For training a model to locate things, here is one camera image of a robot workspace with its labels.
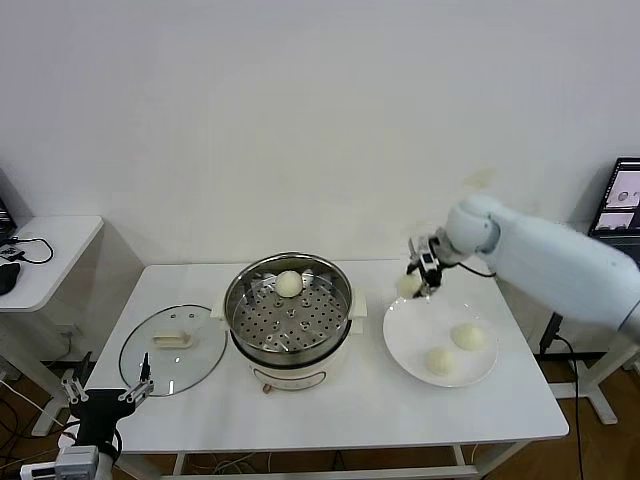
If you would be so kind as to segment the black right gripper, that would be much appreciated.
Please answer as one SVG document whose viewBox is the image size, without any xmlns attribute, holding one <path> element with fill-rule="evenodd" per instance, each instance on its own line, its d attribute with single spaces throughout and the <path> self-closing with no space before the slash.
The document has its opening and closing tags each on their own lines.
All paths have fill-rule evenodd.
<svg viewBox="0 0 640 480">
<path fill-rule="evenodd" d="M 412 236 L 408 240 L 410 262 L 406 274 L 418 269 L 421 287 L 417 295 L 430 297 L 441 286 L 442 268 L 450 268 L 453 261 L 446 255 L 437 235 Z"/>
</svg>

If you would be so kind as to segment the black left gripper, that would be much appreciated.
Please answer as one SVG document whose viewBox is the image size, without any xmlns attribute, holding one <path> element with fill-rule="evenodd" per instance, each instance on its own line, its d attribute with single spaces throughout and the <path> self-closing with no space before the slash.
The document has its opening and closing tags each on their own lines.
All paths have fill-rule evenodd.
<svg viewBox="0 0 640 480">
<path fill-rule="evenodd" d="M 77 445 L 106 445 L 115 436 L 117 423 L 135 411 L 135 403 L 143 402 L 154 390 L 151 379 L 149 354 L 145 353 L 141 365 L 139 381 L 128 390 L 123 389 L 91 389 L 85 391 L 85 384 L 90 375 L 92 352 L 68 370 L 61 380 L 61 385 L 69 400 L 79 400 L 70 405 L 71 414 L 79 421 L 76 434 Z"/>
</svg>

